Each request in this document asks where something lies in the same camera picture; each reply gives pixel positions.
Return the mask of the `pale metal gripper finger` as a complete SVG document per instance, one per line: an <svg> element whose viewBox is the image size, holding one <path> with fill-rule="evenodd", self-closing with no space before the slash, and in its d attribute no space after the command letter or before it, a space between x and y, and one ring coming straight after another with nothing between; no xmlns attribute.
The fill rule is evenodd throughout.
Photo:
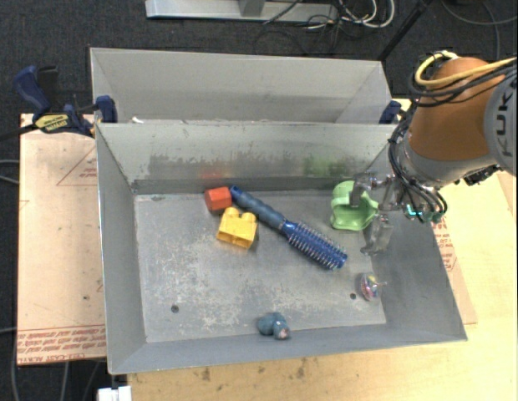
<svg viewBox="0 0 518 401"><path fill-rule="evenodd" d="M388 214L378 214L363 230L365 245L361 252L365 255L375 255L387 250L393 233L394 225Z"/></svg>
<svg viewBox="0 0 518 401"><path fill-rule="evenodd" d="M353 181L353 188L350 192L350 205L359 206L361 198L365 192L372 190L372 180L370 175L359 175Z"/></svg>

